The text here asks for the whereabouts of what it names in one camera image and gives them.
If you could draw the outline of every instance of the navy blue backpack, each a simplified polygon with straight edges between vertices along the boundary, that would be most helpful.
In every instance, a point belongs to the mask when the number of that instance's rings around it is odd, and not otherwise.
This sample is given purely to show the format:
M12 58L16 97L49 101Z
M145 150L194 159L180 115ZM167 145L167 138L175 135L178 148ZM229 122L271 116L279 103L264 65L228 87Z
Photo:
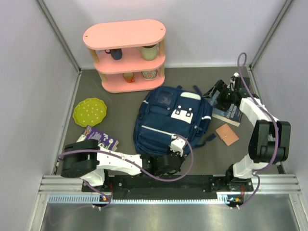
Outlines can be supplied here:
M138 154L167 155L170 149L171 134L185 137L192 148L206 133L212 116L212 106L197 93L185 91L181 86L158 87L143 100L134 129L134 145ZM184 153L189 154L188 146Z

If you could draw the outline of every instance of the book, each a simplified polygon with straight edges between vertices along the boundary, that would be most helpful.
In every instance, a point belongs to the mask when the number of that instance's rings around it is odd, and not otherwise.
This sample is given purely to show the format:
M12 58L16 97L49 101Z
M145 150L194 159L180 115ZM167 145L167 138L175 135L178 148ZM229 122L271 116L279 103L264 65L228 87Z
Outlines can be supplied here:
M91 126L87 125L84 132L81 134L77 142L84 141L84 140L97 140L98 144L102 143L105 149L115 151L117 149L117 145L119 141L106 133L103 133L96 128L92 128Z
M234 105L233 103L229 107L229 109L224 112L217 108L215 108L215 104L217 104L217 97L219 95L219 92L216 91L215 94L211 99L207 99L207 101L210 103L210 105L213 106L213 113L212 117L220 119L226 123L232 124L234 126L239 126L243 113L240 111L240 109Z

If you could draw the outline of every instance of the wooden shelf post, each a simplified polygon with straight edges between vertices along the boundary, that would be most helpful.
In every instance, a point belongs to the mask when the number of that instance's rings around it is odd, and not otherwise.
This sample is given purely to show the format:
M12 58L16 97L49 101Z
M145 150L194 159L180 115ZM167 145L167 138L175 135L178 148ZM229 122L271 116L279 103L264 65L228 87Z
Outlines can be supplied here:
M100 73L100 72L98 74L100 74L102 82L107 82L107 78L106 78L105 74Z
M90 48L89 48L89 51L90 51L90 54L91 54L91 56L92 56L94 62L95 62L95 63L99 63L99 62L100 62L100 59L98 58L96 51L95 51L95 50L92 50L92 49L90 49Z
M159 42L159 56L165 55L165 39Z
M164 64L159 68L159 75L160 77L165 77L165 65Z

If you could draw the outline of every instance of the metal frame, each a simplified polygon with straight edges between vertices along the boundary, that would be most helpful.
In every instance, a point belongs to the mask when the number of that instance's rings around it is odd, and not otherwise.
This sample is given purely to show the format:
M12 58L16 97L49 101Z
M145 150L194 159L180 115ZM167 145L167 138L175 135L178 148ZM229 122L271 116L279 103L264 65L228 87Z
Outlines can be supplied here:
M71 50L69 49L59 27L57 26L55 20L53 19L48 7L46 6L44 0L35 0L36 3L38 4L40 10L42 11L43 15L45 16L45 18L47 19L48 24L50 25L52 31L54 32L54 35L56 36L56 38L58 39L58 41L60 42L63 50L65 51L66 56L68 57L68 59L70 60L70 62L72 63L73 67L76 69L76 71L79 73L81 71L81 68L79 67L76 59L74 58Z
M263 54L264 50L266 49L268 43L270 42L271 38L273 37L273 35L275 34L278 26L280 25L280 23L282 22L284 16L286 15L286 13L288 12L288 10L290 9L292 3L294 2L294 0L286 0L283 7L281 8L279 14L277 15L277 18L275 19L273 25L271 26L268 34L266 35L265 39L263 40L260 48L258 49L254 59L252 60L252 63L250 64L250 68L253 70L256 66L256 64L258 63L261 55Z
M63 50L65 51L65 54L69 58L70 62L72 63L73 67L76 69L78 73L78 78L75 84L75 88L72 94L71 103L67 112L67 120L64 124L64 129L62 132L61 139L59 141L58 145L58 153L61 152L65 134L68 127L68 121L69 117L71 115L74 99L76 96L76 92L78 89L78 84L81 76L81 69L74 58L72 52L70 51L60 29L58 28L55 20L53 19L50 11L48 10L48 7L46 6L44 0L35 0L41 9L42 13L46 17L49 25L51 26L51 29L53 30L55 36L59 40ZM251 79L251 83L253 86L253 89L256 94L261 96L259 87L257 86L257 81L254 75L254 68L257 65L260 57L262 56L264 50L266 49L267 45L269 44L271 38L273 37L274 33L276 32L278 26L282 22L283 18L285 17L286 13L290 9L292 3L294 0L286 0L282 9L280 10L276 20L274 21L272 27L270 28L268 34L266 35L265 39L263 40L260 48L258 49L252 63L247 68L249 77ZM304 202L303 195L301 193L296 175L294 174L280 174L280 175L261 175L261 184L260 189L257 192L258 194L289 194L290 201L292 208L294 210L296 220L298 222L298 225L300 227L301 231L308 231L308 218L307 218L307 209L306 204ZM255 178L252 178L253 185L256 186L257 180ZM32 213L32 217L30 220L30 224L28 227L28 231L38 231L41 229L43 218L45 216L45 212L47 209L47 204L52 202L59 202L57 201L57 197L59 196L67 200L65 201L68 203L75 203L74 201L76 198L87 198L86 200L91 200L93 198L97 198L99 196L95 192L81 192L82 187L82 181L81 179L65 179L61 178L60 176L44 176L41 182L41 186L39 188L37 200L35 203L35 207ZM221 204L221 202L224 202L224 197L226 195L231 195L231 192L219 192L218 194L218 200L217 201L201 201L199 203L202 204ZM130 200L130 201L118 201L118 203L129 203L129 204L149 204L149 203L158 203L157 201L148 201L148 200ZM166 203L190 203L193 204L195 201L167 201Z

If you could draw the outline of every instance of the backpack strap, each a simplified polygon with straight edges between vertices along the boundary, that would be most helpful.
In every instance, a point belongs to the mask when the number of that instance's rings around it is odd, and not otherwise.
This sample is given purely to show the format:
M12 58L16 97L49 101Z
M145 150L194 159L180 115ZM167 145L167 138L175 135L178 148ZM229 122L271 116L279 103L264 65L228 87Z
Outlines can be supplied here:
M213 139L215 139L215 137L216 137L216 135L215 135L214 133L212 133L209 137L207 137L207 138L205 139L204 142L202 142L201 144L196 144L195 148L203 147L203 146L206 144L206 142L212 141Z
M193 85L193 89L196 91L196 93L200 96L202 96L202 92L200 91L200 89L197 87L197 85Z
M147 106L149 105L148 100L150 99L152 93L153 93L153 91L149 92L147 94L147 96L145 97L145 99L142 101L142 103L140 105L140 108L139 108L139 111L138 111L138 115L137 115L138 119L142 119L143 118L144 112L145 112Z

